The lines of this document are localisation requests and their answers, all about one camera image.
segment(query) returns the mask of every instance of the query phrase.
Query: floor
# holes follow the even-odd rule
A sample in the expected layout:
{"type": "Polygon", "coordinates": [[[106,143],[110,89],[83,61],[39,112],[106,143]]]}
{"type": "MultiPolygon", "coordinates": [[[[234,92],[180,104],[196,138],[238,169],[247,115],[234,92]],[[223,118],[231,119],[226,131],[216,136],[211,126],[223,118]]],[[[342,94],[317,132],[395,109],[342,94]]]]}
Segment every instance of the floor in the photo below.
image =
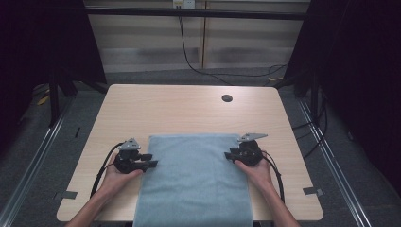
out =
{"type": "MultiPolygon", "coordinates": [[[[202,84],[202,85],[241,85],[270,86],[280,80],[284,69],[268,77],[230,77],[226,74],[260,75],[268,72],[267,68],[254,69],[210,69],[214,76],[200,75],[192,70],[147,71],[136,73],[108,74],[108,81],[113,83],[154,83],[154,84],[202,84]]],[[[65,191],[74,172],[80,153],[95,122],[96,115],[104,99],[104,95],[90,87],[77,83],[78,95],[72,99],[62,97],[61,105],[71,106],[65,114],[60,130],[33,177],[32,185],[23,196],[21,206],[16,208],[16,216],[12,218],[12,226],[62,226],[56,214],[60,206],[55,200],[58,192],[65,191]]],[[[38,106],[37,100],[42,96],[45,87],[38,88],[33,101],[19,125],[19,134],[9,143],[9,151],[0,161],[0,210],[4,211],[9,198],[25,176],[26,170],[35,157],[38,147],[48,132],[50,119],[49,102],[38,106]]],[[[296,128],[306,123],[300,105],[300,98],[295,97],[291,86],[279,90],[291,126],[296,128]]],[[[302,99],[306,103],[309,96],[302,99]]],[[[317,147],[306,159],[305,164],[311,180],[323,194],[319,196],[324,217],[319,221],[302,222],[302,226],[401,226],[401,200],[391,186],[370,164],[357,140],[350,139],[347,127],[337,117],[335,110],[327,107],[327,123],[325,115],[321,116],[321,129],[327,127],[325,139],[335,156],[347,182],[360,201],[369,224],[358,225],[350,211],[350,205],[340,190],[339,183],[333,176],[324,158],[321,147],[317,147]]],[[[294,129],[294,135],[303,155],[311,151],[317,144],[309,126],[294,129]]],[[[95,222],[93,226],[124,226],[125,223],[95,222]]]]}

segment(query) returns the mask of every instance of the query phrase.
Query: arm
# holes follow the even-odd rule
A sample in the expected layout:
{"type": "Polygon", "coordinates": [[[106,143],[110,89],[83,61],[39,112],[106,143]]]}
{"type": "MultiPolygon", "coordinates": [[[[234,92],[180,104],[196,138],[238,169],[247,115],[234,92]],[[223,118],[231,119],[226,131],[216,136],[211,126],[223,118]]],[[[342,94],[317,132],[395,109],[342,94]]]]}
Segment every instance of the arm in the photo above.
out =
{"type": "MultiPolygon", "coordinates": [[[[109,165],[114,162],[115,156],[116,154],[113,154],[109,165]]],[[[108,166],[100,188],[65,226],[89,226],[104,205],[110,201],[128,181],[141,175],[142,172],[142,170],[135,170],[129,174],[122,174],[114,165],[108,166]]]]}
{"type": "Polygon", "coordinates": [[[252,167],[248,167],[238,160],[235,161],[235,164],[247,174],[251,182],[262,193],[277,227],[300,226],[274,189],[271,181],[270,165],[266,160],[263,159],[252,167]]]}

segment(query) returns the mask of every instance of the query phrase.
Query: human hand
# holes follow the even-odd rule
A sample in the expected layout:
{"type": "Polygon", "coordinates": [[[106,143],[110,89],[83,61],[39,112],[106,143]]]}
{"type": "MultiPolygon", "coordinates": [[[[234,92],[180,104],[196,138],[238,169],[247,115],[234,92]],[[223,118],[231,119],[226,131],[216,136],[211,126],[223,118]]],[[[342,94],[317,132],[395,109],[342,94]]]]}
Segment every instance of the human hand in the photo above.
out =
{"type": "Polygon", "coordinates": [[[108,200],[114,197],[114,195],[117,194],[128,181],[143,173],[141,169],[134,170],[128,174],[119,172],[118,169],[113,165],[116,156],[116,153],[112,155],[112,158],[107,165],[106,175],[103,179],[103,183],[98,190],[99,192],[104,193],[108,197],[108,200]]]}
{"type": "Polygon", "coordinates": [[[263,190],[267,184],[272,185],[270,164],[265,159],[262,159],[256,166],[246,166],[239,160],[235,160],[235,164],[247,174],[259,190],[263,190]]]}

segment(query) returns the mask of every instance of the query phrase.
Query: table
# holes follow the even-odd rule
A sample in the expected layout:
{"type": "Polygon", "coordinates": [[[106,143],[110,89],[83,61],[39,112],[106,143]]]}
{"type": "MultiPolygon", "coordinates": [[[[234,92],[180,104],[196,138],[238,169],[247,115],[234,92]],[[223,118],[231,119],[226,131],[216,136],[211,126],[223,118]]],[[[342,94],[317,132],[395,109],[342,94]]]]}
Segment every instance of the table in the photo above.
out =
{"type": "MultiPolygon", "coordinates": [[[[110,87],[67,191],[78,192],[74,200],[63,199],[57,218],[70,220],[89,200],[93,182],[109,150],[134,137],[141,153],[148,150],[148,137],[170,133],[267,133],[258,139],[276,162],[283,178],[286,205],[298,220],[319,220],[323,211],[289,125],[278,92],[267,87],[128,85],[110,87]],[[224,95],[233,98],[222,100],[224,95]]],[[[272,172],[274,186],[278,183],[272,172]]],[[[132,221],[140,178],[129,182],[96,218],[132,221]]],[[[253,219],[271,220],[261,194],[249,183],[253,219]]]]}

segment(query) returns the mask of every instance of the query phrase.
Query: cloth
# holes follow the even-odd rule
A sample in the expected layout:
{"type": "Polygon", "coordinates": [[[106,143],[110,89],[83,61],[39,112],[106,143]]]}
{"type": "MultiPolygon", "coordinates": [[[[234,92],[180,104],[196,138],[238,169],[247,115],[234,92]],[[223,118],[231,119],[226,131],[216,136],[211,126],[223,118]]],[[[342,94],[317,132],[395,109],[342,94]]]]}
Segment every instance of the cloth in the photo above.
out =
{"type": "Polygon", "coordinates": [[[238,137],[150,136],[148,153],[159,163],[143,175],[133,226],[252,226],[246,175],[224,156],[238,137]]]}

